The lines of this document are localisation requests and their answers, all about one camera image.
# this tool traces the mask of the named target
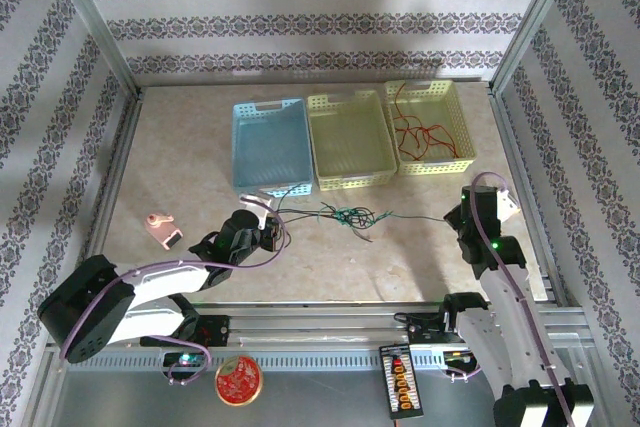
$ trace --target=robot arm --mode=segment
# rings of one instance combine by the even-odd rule
[[[472,215],[471,195],[475,195],[477,218]],[[463,259],[471,264],[494,310],[489,312],[478,293],[448,295],[442,308],[443,318],[448,319],[445,328],[465,340],[482,366],[496,399],[497,427],[567,425],[551,375],[557,379],[573,424],[584,427],[593,397],[588,386],[572,383],[537,311],[528,308],[535,302],[524,255],[514,237],[500,235],[498,195],[493,187],[476,187],[475,192],[465,187],[461,204],[445,216],[458,233]],[[477,220],[504,266],[498,265],[482,239]]]
[[[163,262],[125,273],[103,255],[90,257],[45,299],[38,317],[71,363],[131,338],[161,335],[189,341],[198,314],[181,294],[209,289],[229,278],[231,270],[217,265],[240,265],[258,248],[273,252],[280,226],[263,212],[261,220],[249,210],[235,211],[220,232],[189,249],[200,259],[192,263]]]

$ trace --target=beige floor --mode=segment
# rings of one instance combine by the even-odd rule
[[[272,100],[322,92],[380,89],[372,84],[154,87],[147,90],[104,254],[138,265],[179,258],[239,207],[231,189],[231,108],[247,100]],[[398,177],[386,186],[287,198],[285,205],[317,209],[366,206],[376,212],[442,217],[473,176],[493,170],[510,178],[486,96],[486,84],[458,84],[478,159],[463,174]],[[168,212],[185,238],[165,252],[144,229],[151,212]],[[204,302],[439,301],[448,292],[481,291],[460,257],[454,232],[441,222],[385,219],[368,231],[373,243],[330,220],[289,224],[291,246],[277,262],[237,271],[208,291]],[[520,240],[534,296],[545,291],[522,214],[503,232]],[[247,262],[268,258],[256,252]]]

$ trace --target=striped wallpaper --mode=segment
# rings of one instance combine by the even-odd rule
[[[620,426],[640,425],[638,59],[638,0],[555,0],[502,94]]]
[[[141,85],[490,79],[531,0],[95,0]]]
[[[70,0],[0,0],[0,426],[20,425],[128,94]]]

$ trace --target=red round container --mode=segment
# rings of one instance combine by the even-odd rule
[[[262,390],[263,375],[251,357],[239,355],[223,362],[216,372],[216,392],[228,405],[250,404]]]

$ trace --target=yellow plastic basket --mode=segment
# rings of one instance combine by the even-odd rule
[[[464,121],[453,81],[394,81],[387,82],[385,90],[385,117],[389,127],[389,135],[393,139],[398,174],[425,175],[464,172],[473,163],[476,159],[476,151],[467,131],[467,124]],[[447,147],[434,145],[429,147],[422,159],[416,161],[405,152],[418,157],[422,154],[425,143],[423,142],[418,148],[410,135],[406,137],[402,148],[405,152],[400,152],[398,146],[403,133],[396,132],[395,129],[406,128],[407,122],[398,118],[398,109],[405,117],[415,116],[420,119],[425,128],[433,125],[443,126],[453,138],[458,158],[455,158]],[[411,122],[411,126],[417,125],[417,120],[413,119]],[[447,139],[443,134],[439,134],[438,138]]]
[[[386,184],[396,159],[378,94],[307,98],[313,160],[320,190]]]

